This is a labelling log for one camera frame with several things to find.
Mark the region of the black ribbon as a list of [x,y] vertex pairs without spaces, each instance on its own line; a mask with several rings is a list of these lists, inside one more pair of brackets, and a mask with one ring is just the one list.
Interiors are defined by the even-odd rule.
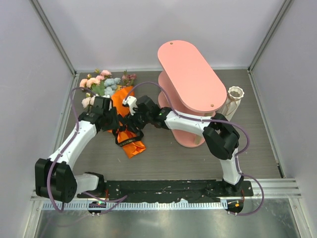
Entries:
[[[126,132],[126,133],[132,133],[133,135],[128,135],[127,139],[123,139],[119,141],[119,133],[120,132]],[[141,130],[139,130],[136,127],[129,126],[128,124],[119,123],[119,128],[112,130],[112,134],[115,138],[115,143],[119,147],[123,147],[125,145],[131,144],[133,142],[141,141],[144,137],[144,134]]]

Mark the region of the orange flower bouquet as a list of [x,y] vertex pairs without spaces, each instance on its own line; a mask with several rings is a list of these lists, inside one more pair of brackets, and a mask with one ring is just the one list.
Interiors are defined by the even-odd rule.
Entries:
[[[123,72],[122,77],[112,77],[110,71],[96,69],[95,75],[88,74],[79,83],[79,87],[89,89],[93,92],[93,94],[88,91],[86,92],[86,96],[82,100],[83,108],[92,109],[96,96],[110,96],[113,105],[116,107],[117,114],[121,117],[127,116],[129,109],[124,107],[122,102],[133,88],[136,78],[136,74],[129,74],[126,70]],[[136,136],[137,134],[129,132],[126,128],[118,129],[114,133],[114,137],[118,143]],[[129,159],[146,150],[145,145],[141,141],[129,142],[122,148]]]

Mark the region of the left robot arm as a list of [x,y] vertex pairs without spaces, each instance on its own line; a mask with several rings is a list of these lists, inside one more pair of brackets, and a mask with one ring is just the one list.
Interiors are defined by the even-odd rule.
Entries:
[[40,197],[64,203],[83,192],[102,197],[106,186],[104,176],[85,172],[75,176],[73,167],[87,144],[100,130],[118,129],[119,121],[115,107],[93,109],[80,114],[74,129],[62,145],[47,159],[35,163],[35,192]]

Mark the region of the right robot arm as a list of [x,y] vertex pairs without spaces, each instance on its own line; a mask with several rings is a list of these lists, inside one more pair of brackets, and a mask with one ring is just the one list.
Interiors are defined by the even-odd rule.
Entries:
[[216,114],[216,117],[209,118],[181,114],[170,107],[160,108],[148,96],[138,99],[128,96],[122,104],[129,108],[126,122],[134,133],[152,124],[156,128],[179,130],[203,137],[211,154],[220,161],[225,193],[234,196],[241,191],[243,176],[235,162],[240,135],[223,115]]

